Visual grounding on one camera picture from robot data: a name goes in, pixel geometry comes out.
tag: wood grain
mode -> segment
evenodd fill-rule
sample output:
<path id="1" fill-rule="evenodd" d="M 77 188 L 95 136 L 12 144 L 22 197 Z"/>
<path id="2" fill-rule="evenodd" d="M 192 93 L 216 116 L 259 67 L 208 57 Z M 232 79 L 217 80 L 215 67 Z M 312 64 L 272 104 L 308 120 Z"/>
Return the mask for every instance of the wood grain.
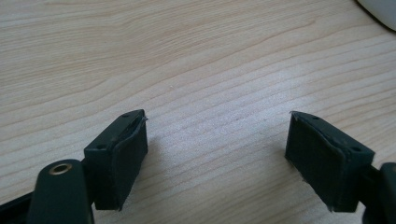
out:
<path id="1" fill-rule="evenodd" d="M 149 153 L 97 223 L 361 223 L 283 158 L 289 112 L 396 161 L 396 35 L 352 0 L 0 2 L 0 203 L 139 108 Z"/>

